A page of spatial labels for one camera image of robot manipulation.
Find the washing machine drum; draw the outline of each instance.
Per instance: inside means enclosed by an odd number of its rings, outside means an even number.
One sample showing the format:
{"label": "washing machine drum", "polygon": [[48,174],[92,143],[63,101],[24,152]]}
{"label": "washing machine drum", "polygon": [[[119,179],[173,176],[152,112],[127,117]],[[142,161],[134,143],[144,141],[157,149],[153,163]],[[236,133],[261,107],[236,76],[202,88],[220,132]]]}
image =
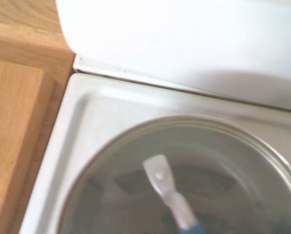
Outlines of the washing machine drum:
{"label": "washing machine drum", "polygon": [[123,133],[83,170],[60,234],[176,234],[142,162],[164,154],[177,190],[207,234],[291,234],[291,168],[240,127],[209,117],[168,117]]}

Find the wood grain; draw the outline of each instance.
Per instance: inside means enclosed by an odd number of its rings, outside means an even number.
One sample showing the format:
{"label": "wood grain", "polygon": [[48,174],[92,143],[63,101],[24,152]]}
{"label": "wood grain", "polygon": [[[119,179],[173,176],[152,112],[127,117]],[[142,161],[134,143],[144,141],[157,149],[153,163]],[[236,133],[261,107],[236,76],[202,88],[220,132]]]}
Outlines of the wood grain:
{"label": "wood grain", "polygon": [[61,33],[55,0],[0,0],[0,60],[39,68],[55,83],[12,224],[3,234],[19,232],[74,56]]}
{"label": "wood grain", "polygon": [[54,0],[0,0],[0,23],[61,32]]}
{"label": "wood grain", "polygon": [[42,69],[0,61],[0,234],[13,220],[53,87]]}

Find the white plastic surface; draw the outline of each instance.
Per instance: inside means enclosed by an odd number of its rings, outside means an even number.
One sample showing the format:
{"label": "white plastic surface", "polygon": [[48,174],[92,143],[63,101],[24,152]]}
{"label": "white plastic surface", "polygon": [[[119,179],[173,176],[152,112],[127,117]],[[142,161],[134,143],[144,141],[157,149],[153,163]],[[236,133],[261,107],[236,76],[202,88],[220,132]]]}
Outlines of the white plastic surface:
{"label": "white plastic surface", "polygon": [[291,113],[74,74],[67,86],[20,234],[56,234],[66,196],[90,159],[123,131],[158,117],[209,115],[238,124],[291,165]]}
{"label": "white plastic surface", "polygon": [[291,0],[57,4],[66,40],[84,58],[291,109]]}

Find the washing machine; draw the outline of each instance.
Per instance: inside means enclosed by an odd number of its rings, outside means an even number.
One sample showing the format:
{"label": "washing machine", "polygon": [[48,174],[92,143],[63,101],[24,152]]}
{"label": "washing machine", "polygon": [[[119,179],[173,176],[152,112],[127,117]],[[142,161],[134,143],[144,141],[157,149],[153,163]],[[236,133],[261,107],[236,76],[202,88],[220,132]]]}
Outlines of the washing machine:
{"label": "washing machine", "polygon": [[[123,132],[161,118],[218,119],[254,136],[276,154],[270,165],[285,168],[274,166],[291,195],[291,0],[57,0],[57,7],[76,73],[20,234],[62,233],[66,200],[88,163]],[[277,180],[270,183],[279,194]],[[281,226],[269,233],[291,233],[291,217],[277,218]]]}

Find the washing machine lid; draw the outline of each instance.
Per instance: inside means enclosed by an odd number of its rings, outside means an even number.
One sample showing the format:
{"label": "washing machine lid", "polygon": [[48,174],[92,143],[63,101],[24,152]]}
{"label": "washing machine lid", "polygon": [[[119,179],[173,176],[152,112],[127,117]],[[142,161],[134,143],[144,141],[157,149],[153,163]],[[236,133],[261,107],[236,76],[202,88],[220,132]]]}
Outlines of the washing machine lid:
{"label": "washing machine lid", "polygon": [[291,0],[57,0],[72,50],[124,72],[291,109]]}

